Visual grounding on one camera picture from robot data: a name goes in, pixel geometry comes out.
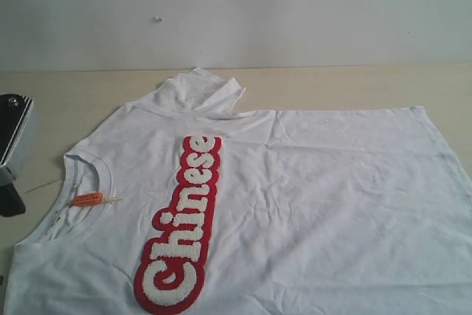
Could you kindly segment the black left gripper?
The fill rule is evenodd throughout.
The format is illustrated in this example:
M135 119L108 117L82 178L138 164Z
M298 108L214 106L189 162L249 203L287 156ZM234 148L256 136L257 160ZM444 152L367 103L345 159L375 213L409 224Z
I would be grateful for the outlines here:
M13 217L23 215L26 206L18 194L13 183L0 187L0 215L2 217Z

